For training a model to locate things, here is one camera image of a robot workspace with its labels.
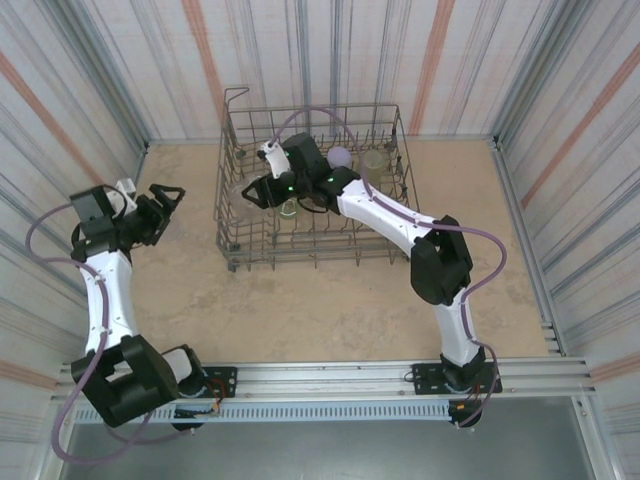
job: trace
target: beige floor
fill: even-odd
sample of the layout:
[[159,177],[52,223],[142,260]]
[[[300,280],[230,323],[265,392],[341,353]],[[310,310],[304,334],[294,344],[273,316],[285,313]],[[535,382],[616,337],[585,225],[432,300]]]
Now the beige floor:
[[[153,182],[187,196],[155,248],[134,253],[140,331],[159,350],[187,343],[203,361],[339,361],[437,358],[431,307],[409,284],[409,264],[388,260],[269,266],[227,271],[215,246],[217,146],[155,146],[140,192]],[[476,332],[498,355],[547,354],[528,277],[484,142],[410,143],[423,213],[450,214],[506,243],[502,275],[471,298]],[[499,252],[469,238],[472,280]]]

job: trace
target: metal base plate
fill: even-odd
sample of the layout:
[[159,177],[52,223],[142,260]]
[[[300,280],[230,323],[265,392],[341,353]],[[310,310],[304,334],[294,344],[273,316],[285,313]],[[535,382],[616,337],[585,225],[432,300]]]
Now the metal base plate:
[[[269,402],[224,403],[220,412],[209,414],[203,404],[165,405],[154,410],[149,423],[190,425],[197,419],[201,423],[264,423],[264,422],[322,422],[367,420],[440,420],[450,421],[449,401],[413,399],[367,402]],[[130,423],[140,423],[142,417]],[[102,418],[91,405],[76,411],[76,424],[98,424]]]
[[[471,387],[457,391],[447,381],[440,362],[416,363],[411,365],[413,387],[416,395],[446,395],[471,393]],[[480,393],[488,393],[493,379],[493,362],[485,362],[476,377],[475,384],[480,384]],[[493,393],[502,393],[502,380],[498,376]]]
[[[415,398],[409,380],[411,366],[436,364],[439,360],[332,362],[332,363],[244,363],[238,365],[235,398],[229,402],[295,402],[410,400]],[[583,358],[501,358],[498,361],[503,391],[500,397],[565,397],[594,395],[595,387]],[[216,368],[204,365],[205,368]],[[63,402],[73,390],[69,366],[65,366],[54,393]],[[118,369],[126,373],[128,369]],[[441,399],[464,399],[467,394],[446,391]],[[209,398],[182,398],[174,403],[210,404]]]
[[[236,384],[238,379],[238,369],[236,367],[203,367],[210,379],[218,380],[224,385],[222,391],[218,382],[213,382],[212,387],[218,395],[218,398],[234,398],[236,396]],[[209,389],[200,396],[200,398],[213,398],[213,394]]]

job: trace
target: wire dish rack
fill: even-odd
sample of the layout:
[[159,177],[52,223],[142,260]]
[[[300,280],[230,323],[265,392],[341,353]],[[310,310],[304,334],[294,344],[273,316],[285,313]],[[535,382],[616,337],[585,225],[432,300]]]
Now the wire dish rack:
[[[388,257],[393,261],[403,252],[393,243],[360,222],[333,212],[311,213],[298,209],[294,218],[283,219],[273,209],[241,213],[230,190],[251,176],[269,172],[256,151],[269,140],[284,120],[301,107],[233,108],[232,103],[248,88],[225,90],[225,120],[220,139],[214,220],[216,245],[227,259],[228,268],[251,269],[254,264],[353,260]],[[332,109],[352,130],[362,152],[377,149],[388,159],[379,190],[419,211],[411,161],[395,104],[323,105]],[[312,135],[323,154],[336,145],[349,149],[357,162],[353,143],[339,123],[321,112],[301,114],[284,130],[281,139],[299,132]]]

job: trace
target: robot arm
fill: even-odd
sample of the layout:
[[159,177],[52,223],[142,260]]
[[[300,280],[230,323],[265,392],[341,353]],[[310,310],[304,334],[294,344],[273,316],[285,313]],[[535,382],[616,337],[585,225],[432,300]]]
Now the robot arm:
[[[137,331],[130,292],[131,248],[158,242],[185,193],[180,188],[162,185],[152,185],[150,191],[154,198],[140,195],[134,201],[135,187],[127,180],[118,182],[108,193],[99,186],[71,197],[80,217],[72,235],[71,257],[98,272],[109,305],[105,349],[82,391],[110,427],[178,398],[178,384],[199,379],[202,372],[187,345],[160,354]],[[103,298],[97,280],[84,270],[83,278],[88,297],[89,336],[85,357],[71,364],[76,382],[95,356],[104,331]],[[131,373],[115,375],[116,367],[124,363]]]
[[[448,216],[436,220],[422,215],[372,189],[375,197],[393,206],[406,219],[390,212],[372,200],[356,172],[346,167],[331,168],[307,133],[294,135],[281,146],[265,143],[258,156],[269,163],[272,173],[245,189],[243,196],[247,200],[270,208],[289,198],[310,198],[319,207],[368,225],[409,257],[411,285],[423,300],[433,305],[438,320],[444,375],[452,391],[468,390],[477,381],[485,361],[484,349],[468,337],[462,318],[461,301],[473,267],[471,256],[462,233],[434,230],[418,225],[417,221],[458,223]],[[473,337],[469,313],[467,324]]]

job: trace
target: purple cable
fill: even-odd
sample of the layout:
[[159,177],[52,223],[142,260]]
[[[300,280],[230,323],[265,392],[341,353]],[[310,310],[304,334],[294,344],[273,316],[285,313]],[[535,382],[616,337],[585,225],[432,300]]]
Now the purple cable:
[[74,457],[73,455],[70,455],[67,452],[65,452],[64,449],[62,448],[62,445],[60,445],[60,429],[64,424],[64,419],[69,414],[69,411],[73,406],[73,403],[76,401],[76,399],[82,392],[82,389],[89,381],[89,377],[96,369],[98,362],[100,361],[100,357],[102,357],[102,353],[104,352],[105,346],[107,344],[107,336],[108,336],[107,328],[109,327],[109,297],[108,297],[107,287],[105,286],[104,281],[100,278],[99,273],[96,272],[90,266],[85,265],[84,263],[78,262],[76,260],[72,260],[70,258],[41,257],[40,255],[35,253],[33,251],[33,248],[31,247],[31,239],[33,237],[34,232],[40,226],[40,224],[42,224],[42,222],[44,222],[51,215],[58,213],[59,211],[64,210],[66,208],[69,208],[70,206],[71,206],[70,203],[67,203],[65,205],[60,205],[59,207],[56,207],[53,210],[48,211],[47,213],[42,215],[40,218],[38,218],[35,222],[33,222],[31,227],[29,227],[29,230],[27,231],[27,236],[25,238],[24,245],[25,245],[25,248],[27,249],[27,252],[37,262],[66,263],[68,265],[73,265],[77,268],[83,269],[96,279],[98,288],[100,288],[100,294],[102,295],[102,327],[104,329],[103,332],[100,333],[100,343],[98,344],[98,349],[95,355],[93,356],[93,358],[91,359],[91,362],[89,362],[89,366],[87,367],[86,371],[80,378],[80,381],[78,381],[75,388],[69,395],[69,398],[67,398],[67,401],[64,403],[64,405],[62,406],[62,409],[60,410],[60,413],[57,415],[55,419],[55,422],[53,424],[53,431],[51,432],[51,447],[53,448],[53,451],[55,452],[55,454],[65,462],[74,463],[77,465],[87,465],[87,466],[101,465],[121,457],[131,448],[131,446],[133,446],[138,441],[138,439],[140,438],[140,435],[142,434],[142,431],[144,430],[144,427],[147,425],[147,423],[149,423],[149,420],[151,420],[151,412],[144,417],[144,420],[142,421],[142,424],[140,425],[140,427],[138,427],[138,429],[135,431],[133,436],[129,440],[127,440],[126,444],[123,445],[122,448],[120,448],[119,450],[116,450],[115,452],[105,457],[100,457],[100,458]]
[[[358,145],[358,142],[356,141],[355,136],[353,135],[353,132],[347,126],[347,124],[344,122],[344,120],[342,120],[338,115],[333,113],[328,108],[307,106],[307,107],[303,107],[300,110],[297,110],[297,111],[293,112],[291,115],[289,115],[289,117],[280,126],[278,131],[273,135],[273,137],[271,138],[271,142],[275,142],[280,137],[280,135],[282,134],[284,129],[287,128],[289,123],[291,123],[291,121],[294,118],[296,118],[298,115],[300,115],[302,113],[306,113],[306,112],[310,112],[310,111],[318,111],[318,112],[326,113],[327,115],[329,115],[331,118],[333,118],[335,121],[337,121],[342,126],[342,128],[345,131],[345,133],[349,137],[349,140],[351,140],[351,143],[353,143],[353,146],[356,149],[356,153],[358,154],[358,159],[360,160],[360,176],[362,177],[362,182],[364,184],[364,188],[365,188],[365,190],[367,192],[367,195],[369,195],[369,198],[371,198],[375,203],[377,203],[378,205],[380,205],[381,207],[383,207],[387,211],[395,214],[396,216],[402,218],[403,220],[406,220],[406,221],[409,221],[411,223],[414,223],[415,219],[412,216],[406,215],[405,213],[397,210],[392,205],[387,204],[384,200],[382,200],[381,198],[378,198],[377,196],[374,195],[374,192],[371,189],[371,185],[369,184],[369,182],[367,180],[366,169],[364,168],[364,159],[363,159],[363,155],[362,155],[362,150],[360,149],[360,146]],[[495,243],[498,246],[498,248],[500,249],[500,253],[502,255],[502,258],[500,259],[500,263],[498,264],[496,269],[491,274],[487,275],[485,278],[480,280],[478,283],[476,283],[475,285],[472,285],[471,287],[469,287],[464,292],[464,294],[462,295],[462,298],[460,299],[460,304],[461,304],[460,305],[460,310],[461,310],[461,314],[462,314],[462,325],[463,325],[463,328],[464,328],[465,335],[467,336],[469,341],[471,343],[473,343],[474,345],[477,345],[478,347],[482,347],[482,348],[485,348],[485,349],[489,350],[489,353],[491,354],[491,358],[493,359],[493,378],[491,379],[491,386],[489,387],[489,391],[487,392],[487,395],[485,396],[485,398],[482,400],[482,403],[480,404],[478,409],[475,412],[473,412],[473,414],[471,414],[469,417],[467,417],[465,420],[463,420],[462,422],[457,424],[458,427],[464,427],[469,422],[471,422],[471,420],[473,420],[478,415],[480,415],[480,413],[482,413],[482,411],[485,409],[487,403],[489,402],[489,399],[491,398],[491,395],[493,395],[493,393],[495,391],[496,384],[498,383],[498,357],[497,357],[496,352],[493,349],[493,347],[491,347],[490,345],[488,345],[486,343],[483,343],[483,342],[477,340],[471,334],[471,329],[469,328],[469,319],[467,318],[466,301],[467,301],[467,298],[469,298],[469,295],[471,295],[473,292],[478,290],[480,287],[482,287],[482,286],[486,285],[487,283],[489,283],[491,280],[493,280],[495,277],[497,277],[500,274],[500,272],[504,269],[504,266],[507,263],[507,248],[504,246],[504,243],[502,243],[502,241],[500,241],[500,239],[498,237],[496,237],[495,235],[493,235],[493,234],[491,234],[489,232],[485,232],[484,230],[478,230],[476,228],[471,228],[471,227],[461,227],[461,226],[456,226],[456,225],[433,224],[433,223],[421,222],[421,221],[418,221],[417,223],[418,223],[418,225],[420,225],[422,227],[431,228],[433,230],[446,230],[446,231],[450,231],[450,232],[461,232],[461,233],[470,233],[470,234],[473,234],[473,235],[479,235],[479,236],[484,237],[484,238],[486,238],[488,240],[491,240],[493,243]]]

